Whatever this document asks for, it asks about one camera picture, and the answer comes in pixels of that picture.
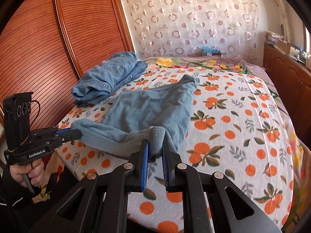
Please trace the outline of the person's left forearm dark sleeve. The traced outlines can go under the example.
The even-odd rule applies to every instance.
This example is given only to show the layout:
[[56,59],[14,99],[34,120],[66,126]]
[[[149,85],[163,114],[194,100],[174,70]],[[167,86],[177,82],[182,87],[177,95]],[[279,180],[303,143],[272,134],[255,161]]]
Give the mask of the person's left forearm dark sleeve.
[[1,176],[1,232],[28,232],[61,198],[63,198],[78,180],[65,168],[58,182],[50,192],[50,199],[34,203],[35,194],[17,183],[9,172],[9,167]]

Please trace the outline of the person's left hand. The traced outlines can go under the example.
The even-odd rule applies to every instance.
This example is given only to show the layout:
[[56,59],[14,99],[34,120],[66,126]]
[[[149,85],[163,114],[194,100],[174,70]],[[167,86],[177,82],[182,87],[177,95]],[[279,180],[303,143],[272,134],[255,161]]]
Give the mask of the person's left hand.
[[31,179],[31,184],[33,186],[41,187],[43,185],[44,163],[41,159],[35,160],[27,165],[10,165],[9,170],[12,178],[23,187],[26,187],[26,183],[23,179],[23,174],[28,175],[28,177]]

